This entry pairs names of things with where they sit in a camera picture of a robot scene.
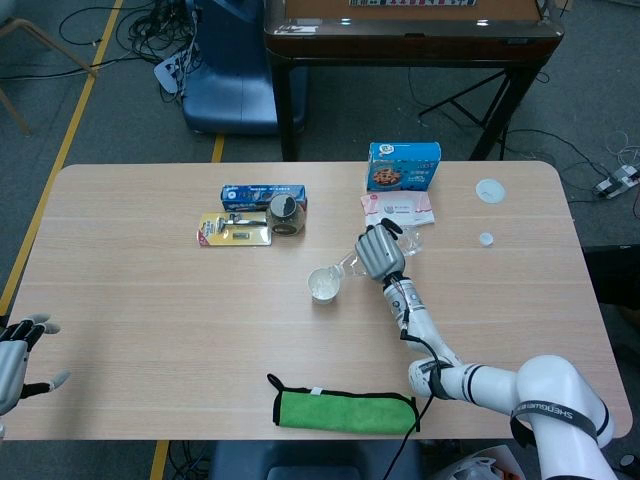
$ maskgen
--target green towel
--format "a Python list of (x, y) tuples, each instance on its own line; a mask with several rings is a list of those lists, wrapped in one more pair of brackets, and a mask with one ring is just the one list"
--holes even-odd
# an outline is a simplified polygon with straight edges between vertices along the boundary
[(415, 424), (420, 431), (414, 397), (287, 388), (275, 375), (267, 379), (278, 390), (273, 402), (273, 423), (278, 426), (401, 435)]

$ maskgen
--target blue box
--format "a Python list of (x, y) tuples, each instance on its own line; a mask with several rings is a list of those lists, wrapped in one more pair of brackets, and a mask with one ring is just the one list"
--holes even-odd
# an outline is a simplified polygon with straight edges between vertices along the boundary
[(440, 144), (371, 143), (367, 191), (425, 191), (440, 163)]
[(227, 212), (256, 212), (266, 210), (271, 199), (281, 193), (291, 195), (307, 209), (304, 185), (224, 185), (220, 200)]

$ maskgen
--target gray carpet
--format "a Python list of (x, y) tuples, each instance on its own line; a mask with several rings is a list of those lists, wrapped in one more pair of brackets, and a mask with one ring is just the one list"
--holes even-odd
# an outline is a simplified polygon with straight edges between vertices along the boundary
[[(59, 0), (50, 4), (20, 0), (17, 15), (35, 21), (57, 37), (57, 26), (68, 13), (105, 3), (110, 2)], [(140, 3), (144, 2), (127, 0), (125, 5)], [(77, 17), (66, 32), (78, 41), (97, 39), (107, 16), (108, 11), (95, 11)], [(640, 142), (636, 105), (640, 97), (640, 82), (636, 81), (640, 68), (639, 19), (640, 10), (635, 8), (597, 0), (575, 2), (573, 11), (564, 17), (566, 37), (544, 69), (549, 83), (535, 83), (511, 128), (554, 132), (595, 162), (614, 170), (617, 160), (606, 151), (607, 135), (622, 129), (631, 141)], [(71, 48), (87, 61), (95, 54), (93, 46)], [(112, 39), (106, 58), (122, 53)], [(0, 77), (72, 68), (75, 65), (64, 56), (22, 33), (0, 39)], [(300, 159), (364, 161), (368, 144), (374, 140), (437, 140), (445, 161), (465, 160), (479, 136), (478, 129), (451, 107), (423, 117), (421, 124), (416, 118), (421, 108), (418, 102), (436, 102), (492, 72), (412, 69), (416, 98), (409, 90), (408, 73), (406, 68), (312, 69), (309, 116), (298, 137)], [(23, 137), (0, 109), (0, 286), (13, 265), (84, 82), (85, 76), (30, 82), (0, 80), (34, 130), (31, 137)], [(488, 85), (463, 103), (480, 113), (495, 88), (497, 85)], [(212, 135), (194, 134), (186, 128), (178, 105), (160, 100), (149, 64), (123, 62), (100, 72), (66, 164), (209, 162), (213, 141)], [(583, 161), (567, 145), (535, 133), (510, 135), (509, 147), (512, 151), (508, 159), (537, 158), (554, 163), (560, 170)], [(497, 150), (492, 158), (497, 158)], [(229, 136), (223, 161), (280, 161), (278, 139)], [(599, 180), (586, 164), (576, 165), (563, 176), (580, 187), (565, 184), (569, 200), (589, 199), (589, 192), (582, 189), (591, 188)], [(582, 244), (637, 243), (640, 221), (632, 215), (634, 198), (635, 192), (599, 204), (572, 204)], [(640, 351), (640, 335), (614, 307), (602, 309), (612, 343), (619, 346), (619, 368), (637, 417), (640, 377), (628, 349)], [(495, 443), (503, 441), (464, 441), (462, 451), (449, 452), (445, 458), (427, 457), (427, 463), (441, 465)], [(538, 478), (535, 452), (520, 449), (514, 442), (509, 445), (528, 478)], [(605, 453), (610, 462), (616, 463), (624, 453), (640, 455), (638, 445), (640, 431), (635, 425), (631, 434), (613, 441)], [(146, 478), (153, 447), (152, 442), (5, 442), (0, 448), (0, 477)]]

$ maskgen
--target robotic hand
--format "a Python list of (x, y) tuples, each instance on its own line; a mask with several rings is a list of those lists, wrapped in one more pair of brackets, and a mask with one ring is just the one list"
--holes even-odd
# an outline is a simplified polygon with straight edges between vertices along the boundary
[[(29, 315), (20, 323), (9, 325), (0, 334), (0, 419), (18, 404), (18, 401), (52, 392), (69, 378), (63, 370), (50, 382), (25, 384), (24, 376), (29, 362), (29, 353), (43, 333), (55, 334), (60, 327), (47, 323), (48, 313)], [(0, 440), (4, 437), (4, 426), (0, 423)]]
[(400, 233), (384, 219), (359, 237), (356, 252), (371, 278), (383, 284), (400, 338), (429, 355), (409, 367), (415, 393), (509, 415), (516, 440), (537, 446), (545, 480), (615, 480), (600, 451), (613, 437), (614, 419), (580, 372), (554, 355), (535, 357), (518, 372), (463, 364), (438, 333), (411, 279), (403, 275), (405, 260), (395, 243)]

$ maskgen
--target wooden table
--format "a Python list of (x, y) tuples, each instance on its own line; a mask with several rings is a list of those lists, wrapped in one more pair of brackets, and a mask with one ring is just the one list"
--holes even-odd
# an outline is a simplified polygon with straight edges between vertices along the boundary
[[(271, 422), (268, 372), (290, 386), (410, 393), (417, 354), (398, 339), (380, 285), (354, 279), (331, 305), (306, 279), (363, 230), (366, 163), (72, 166), (58, 176), (11, 321), (52, 312), (27, 381), (72, 377), (20, 403), (8, 439), (319, 439)], [(494, 177), (499, 205), (475, 185)], [(306, 231), (271, 247), (201, 248), (200, 215), (224, 183), (303, 183)], [(407, 274), (463, 360), (517, 369), (575, 362), (617, 419), (631, 413), (556, 172), (536, 162), (445, 162), (430, 188), (436, 224)], [(495, 237), (483, 248), (478, 235)], [(420, 438), (509, 437), (508, 419), (435, 401)]]
[(347, 0), (267, 0), (265, 43), (283, 159), (297, 159), (289, 77), (293, 68), (302, 65), (504, 69), (505, 81), (478, 119), (484, 132), (469, 157), (486, 159), (562, 40), (564, 30), (550, 1), (477, 0), (472, 7), (350, 7)]

